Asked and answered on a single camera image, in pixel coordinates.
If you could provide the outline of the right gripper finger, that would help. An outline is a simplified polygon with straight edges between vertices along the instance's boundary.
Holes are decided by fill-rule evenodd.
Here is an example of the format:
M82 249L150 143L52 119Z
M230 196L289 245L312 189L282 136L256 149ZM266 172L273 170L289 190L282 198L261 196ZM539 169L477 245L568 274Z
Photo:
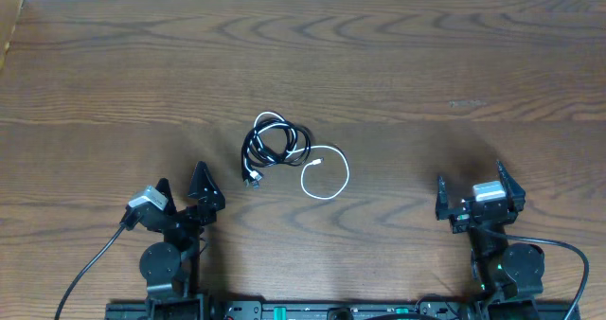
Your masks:
M506 191L506 196L511 204L512 209L515 211L523 211L526 203L526 192L512 178L501 161L497 160L496 164L499 179Z
M449 199L445 181L442 176L437 177L437 201L435 207L436 218L446 220L449 218Z

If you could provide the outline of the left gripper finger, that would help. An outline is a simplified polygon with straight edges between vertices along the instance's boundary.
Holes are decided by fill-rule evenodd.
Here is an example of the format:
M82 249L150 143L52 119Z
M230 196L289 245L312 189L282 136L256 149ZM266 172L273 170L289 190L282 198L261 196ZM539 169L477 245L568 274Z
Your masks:
M177 210L171 194L169 180L167 178L161 178L155 186L155 189L167 199L166 206L164 207L164 213L175 214Z
M204 161L199 161L195 166L187 196L195 199L197 205L206 211L221 211L225 208L225 198Z

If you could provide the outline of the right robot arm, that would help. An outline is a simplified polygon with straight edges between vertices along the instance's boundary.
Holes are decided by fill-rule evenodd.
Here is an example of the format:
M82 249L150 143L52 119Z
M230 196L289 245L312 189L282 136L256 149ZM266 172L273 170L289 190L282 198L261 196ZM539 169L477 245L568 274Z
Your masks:
M471 244L471 267L482 293L460 306L461 319L538 319L534 296L544 290L544 251L535 244L509 243L505 227L524 210L526 192L502 163L499 179L472 187L473 195L449 206L443 177L437 178L436 218Z

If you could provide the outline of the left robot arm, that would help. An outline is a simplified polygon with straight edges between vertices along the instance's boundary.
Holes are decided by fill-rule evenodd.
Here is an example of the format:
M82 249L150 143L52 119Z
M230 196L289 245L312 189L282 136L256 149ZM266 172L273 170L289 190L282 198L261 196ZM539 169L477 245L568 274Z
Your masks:
M147 281L150 319L212 317L212 304L199 290L201 235L225 208L225 198L203 161L195 166L187 196L195 204L178 211L163 178L128 203L137 224L163 236L139 260L139 271Z

